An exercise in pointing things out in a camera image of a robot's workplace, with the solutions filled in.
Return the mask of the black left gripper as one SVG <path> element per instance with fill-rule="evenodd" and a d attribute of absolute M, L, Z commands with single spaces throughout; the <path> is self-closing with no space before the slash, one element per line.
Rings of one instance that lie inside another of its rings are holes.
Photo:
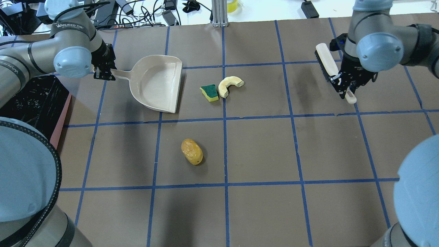
<path fill-rule="evenodd" d="M 101 46 L 92 52 L 93 78 L 96 80 L 116 80 L 112 74 L 116 68 L 116 55 L 112 44 L 102 43 Z"/>

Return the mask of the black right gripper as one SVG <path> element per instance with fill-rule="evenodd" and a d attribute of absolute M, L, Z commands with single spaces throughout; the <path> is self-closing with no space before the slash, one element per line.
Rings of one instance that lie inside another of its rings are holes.
<path fill-rule="evenodd" d="M 340 72 L 342 75 L 331 75 L 329 82 L 339 94 L 341 99 L 345 99 L 347 92 L 347 84 L 352 94 L 355 94 L 356 89 L 360 86 L 365 86 L 370 80 L 375 82 L 378 77 L 378 72 L 370 72 L 366 70 L 360 63 L 359 58 L 349 55 L 345 51 L 345 45 L 350 41 L 347 33 L 342 33 L 340 36 L 334 38 L 330 42 L 330 51 L 341 51 L 342 62 Z"/>

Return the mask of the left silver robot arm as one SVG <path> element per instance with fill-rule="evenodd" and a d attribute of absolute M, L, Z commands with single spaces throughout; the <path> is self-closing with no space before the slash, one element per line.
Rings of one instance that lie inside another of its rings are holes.
<path fill-rule="evenodd" d="M 116 55 L 86 8 L 109 1 L 47 0 L 52 20 L 42 41 L 1 43 L 1 246 L 91 247 L 57 205 L 61 158 L 51 137 L 69 92 L 56 74 L 80 79 L 94 72 L 115 80 Z"/>

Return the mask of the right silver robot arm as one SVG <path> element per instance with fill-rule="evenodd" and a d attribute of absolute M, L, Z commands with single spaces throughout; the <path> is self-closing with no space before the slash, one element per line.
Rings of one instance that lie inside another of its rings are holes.
<path fill-rule="evenodd" d="M 389 10 L 351 17 L 340 46 L 342 68 L 359 58 L 377 72 L 367 55 L 383 59 L 383 47 L 405 52 L 396 72 L 372 81 L 353 110 L 335 116 L 341 128 L 341 161 L 347 165 L 339 184 L 322 187 L 328 216 L 316 227 L 324 246 L 438 246 L 438 127 L 424 108 L 408 66 L 423 58 L 438 72 L 438 33 L 429 25 L 393 24 Z"/>

